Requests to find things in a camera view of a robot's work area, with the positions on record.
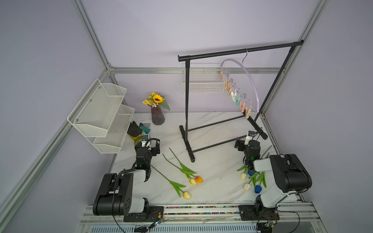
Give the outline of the black clothes rack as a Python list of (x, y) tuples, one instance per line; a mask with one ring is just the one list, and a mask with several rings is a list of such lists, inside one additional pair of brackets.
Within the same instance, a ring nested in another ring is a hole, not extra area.
[[(254, 47), (254, 48), (238, 49), (238, 50), (228, 50), (228, 51), (213, 52), (213, 53), (204, 53), (204, 54), (197, 54), (197, 55), (178, 56), (178, 61), (179, 62), (185, 62), (185, 98), (186, 98), (186, 103), (185, 103), (186, 122), (185, 122), (185, 126), (180, 125), (179, 129), (180, 129), (180, 133), (182, 135), (182, 139), (184, 141), (189, 159), (192, 163), (195, 162), (195, 156), (194, 156), (195, 152), (199, 152), (199, 151), (202, 151), (202, 150), (206, 150), (206, 149), (209, 149), (209, 148), (213, 148), (213, 147), (216, 147), (216, 146), (219, 146), (219, 145), (223, 145), (223, 144), (235, 141), (235, 139), (231, 139), (231, 140), (227, 140), (227, 141), (220, 142), (220, 143), (217, 143), (217, 144), (213, 144), (213, 145), (210, 145), (210, 146), (206, 146), (206, 147), (203, 147), (203, 148), (200, 148), (200, 149), (193, 150), (189, 141), (188, 141), (188, 133), (191, 132), (191, 131), (194, 131), (194, 130), (203, 129), (203, 128), (206, 128), (206, 127), (209, 127), (209, 126), (214, 126), (214, 125), (217, 125), (217, 124), (221, 124), (221, 123), (225, 123), (225, 122), (228, 122), (228, 121), (231, 121), (231, 120), (235, 120), (235, 119), (245, 117), (250, 122), (250, 124), (253, 126), (253, 128), (255, 129), (254, 136), (259, 135), (264, 140), (266, 140), (268, 138), (268, 135), (264, 132), (264, 130), (262, 128), (260, 128), (257, 125), (256, 121), (259, 118), (260, 114), (262, 114), (264, 112), (264, 107), (266, 106), (267, 102), (269, 101), (270, 96), (272, 95), (277, 83), (280, 80), (280, 76), (285, 71), (285, 68), (287, 67), (288, 62), (292, 58), (292, 55), (295, 52), (296, 48), (299, 47), (299, 46), (302, 46), (303, 44), (304, 44), (304, 40), (302, 39), (300, 41), (291, 42), (291, 43), (284, 43), (284, 44), (276, 44), (276, 45), (261, 46), (261, 47)], [(274, 49), (288, 48), (288, 47), (290, 48), (290, 50), (288, 52), (288, 55), (285, 58), (282, 66), (280, 67), (280, 69), (278, 71), (278, 74), (277, 74), (275, 80), (273, 81), (273, 84), (272, 84), (269, 92), (267, 93), (265, 100), (262, 103), (260, 102), (259, 95), (258, 95), (256, 86), (254, 84), (254, 80), (252, 79), (252, 76), (250, 75), (248, 70), (244, 67), (243, 62), (238, 62), (235, 59), (225, 59), (221, 63), (221, 66), (223, 66), (223, 64), (227, 61), (231, 61), (231, 62), (236, 63), (237, 65), (239, 65), (241, 67), (241, 69), (244, 71), (244, 73), (249, 78), (250, 83), (251, 83), (252, 88), (253, 88), (254, 93), (255, 93), (255, 97), (256, 97), (257, 110), (256, 110), (256, 117), (255, 118), (251, 117), (252, 107), (250, 106), (249, 108), (247, 108), (246, 103), (242, 102), (242, 100), (245, 99), (245, 95), (242, 95), (242, 96), (238, 95), (239, 90), (235, 88), (233, 80), (229, 79), (229, 75), (226, 75), (226, 81), (224, 83), (224, 88), (227, 90), (228, 95), (230, 97), (232, 97), (232, 99), (236, 103), (236, 105), (238, 105), (240, 107), (242, 115), (240, 115), (238, 117), (214, 122), (212, 124), (203, 125), (203, 126), (196, 127), (196, 128), (191, 128), (190, 129), (188, 127), (190, 63), (191, 63), (192, 60), (199, 60), (199, 59), (212, 58), (212, 57), (220, 57), (220, 56), (233, 55), (233, 54), (239, 54), (239, 53), (250, 53), (250, 52), (256, 52), (256, 51), (263, 51), (263, 50), (274, 50)]]

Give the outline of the purple clip hanger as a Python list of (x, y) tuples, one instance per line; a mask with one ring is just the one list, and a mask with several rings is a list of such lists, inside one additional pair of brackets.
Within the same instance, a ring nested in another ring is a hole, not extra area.
[[(225, 66), (227, 63), (238, 65), (243, 74), (230, 73)], [(236, 59), (227, 58), (221, 62), (220, 68), (220, 77), (224, 79), (224, 91), (227, 92), (227, 97), (232, 98), (246, 118), (257, 113), (261, 108), (260, 95), (254, 79), (243, 65), (243, 61), (239, 62)]]

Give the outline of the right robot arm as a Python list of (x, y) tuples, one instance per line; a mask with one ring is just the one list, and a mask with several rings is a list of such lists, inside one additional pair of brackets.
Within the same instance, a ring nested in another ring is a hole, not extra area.
[(295, 154), (275, 154), (260, 156), (260, 143), (252, 138), (236, 139), (234, 148), (244, 152), (241, 180), (249, 180), (244, 185), (251, 187), (258, 195), (254, 207), (274, 209), (288, 196), (308, 191), (312, 179)]

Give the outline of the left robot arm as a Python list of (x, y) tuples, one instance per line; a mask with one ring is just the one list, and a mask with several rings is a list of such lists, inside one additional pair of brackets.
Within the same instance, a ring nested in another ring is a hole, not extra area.
[(150, 215), (149, 201), (134, 197), (133, 187), (149, 180), (152, 158), (160, 154), (160, 140), (142, 140), (135, 145), (135, 152), (136, 160), (130, 169), (104, 175), (92, 207), (94, 215), (141, 218)]

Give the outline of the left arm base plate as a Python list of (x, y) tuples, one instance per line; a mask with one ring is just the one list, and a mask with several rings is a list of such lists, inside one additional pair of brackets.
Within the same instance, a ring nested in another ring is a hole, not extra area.
[(156, 222), (164, 214), (163, 206), (146, 206), (140, 213), (130, 213), (123, 217), (124, 222)]

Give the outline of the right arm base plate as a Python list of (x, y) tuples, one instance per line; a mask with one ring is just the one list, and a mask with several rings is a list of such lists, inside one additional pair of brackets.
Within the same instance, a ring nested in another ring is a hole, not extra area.
[(255, 205), (239, 205), (239, 214), (242, 221), (280, 219), (276, 208), (258, 207)]

